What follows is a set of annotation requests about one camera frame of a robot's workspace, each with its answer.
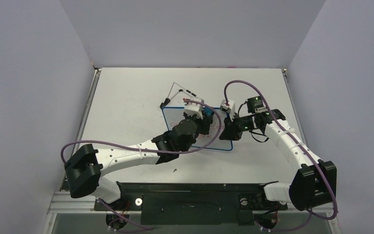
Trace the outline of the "blue framed whiteboard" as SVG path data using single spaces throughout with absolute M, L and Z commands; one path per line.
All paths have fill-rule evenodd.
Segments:
M 220 140 L 219 136 L 221 135 L 222 131 L 224 130 L 224 119 L 227 117 L 227 113 L 220 110 L 219 107 L 214 107 L 216 113 L 218 113 L 221 117 L 221 121 L 218 120 L 216 115 L 213 115 L 213 122 L 209 128 L 208 135 L 200 134 L 196 139 L 196 143 L 192 145 L 190 150 L 195 148 L 200 148 L 205 144 L 209 143 L 211 140 L 214 141 L 206 147 L 206 149 L 210 150 L 219 150 L 219 151 L 232 151 L 233 150 L 233 143 L 231 140 Z M 171 130 L 174 126 L 176 126 L 181 120 L 184 119 L 183 107 L 164 107 L 162 109 L 164 121 L 166 126 L 169 130 Z

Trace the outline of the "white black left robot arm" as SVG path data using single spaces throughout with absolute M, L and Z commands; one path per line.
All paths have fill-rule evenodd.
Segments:
M 126 196 L 117 182 L 105 175 L 139 165 L 157 165 L 177 159 L 196 143 L 199 135 L 209 134 L 214 113 L 184 115 L 171 130 L 127 149 L 95 149 L 92 144 L 81 146 L 64 166 L 71 198 L 93 195 L 115 210 L 124 207 Z

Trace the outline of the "teal whiteboard eraser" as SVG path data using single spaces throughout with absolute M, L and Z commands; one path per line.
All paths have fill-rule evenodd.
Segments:
M 203 112 L 205 113 L 205 115 L 206 115 L 207 117 L 214 115 L 213 111 L 212 111 L 210 108 L 207 108 L 207 107 L 205 107 L 205 108 L 203 109 Z

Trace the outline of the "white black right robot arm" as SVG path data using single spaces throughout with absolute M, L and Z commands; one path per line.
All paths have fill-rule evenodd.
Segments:
M 239 116 L 235 103 L 222 100 L 227 113 L 220 140 L 237 141 L 243 132 L 260 130 L 273 142 L 289 165 L 296 171 L 290 183 L 269 182 L 255 195 L 256 204 L 268 208 L 275 202 L 291 203 L 299 211 L 333 202 L 336 197 L 337 169 L 333 162 L 323 161 L 295 134 L 278 109 L 268 111 L 260 97 L 249 99 L 247 116 Z

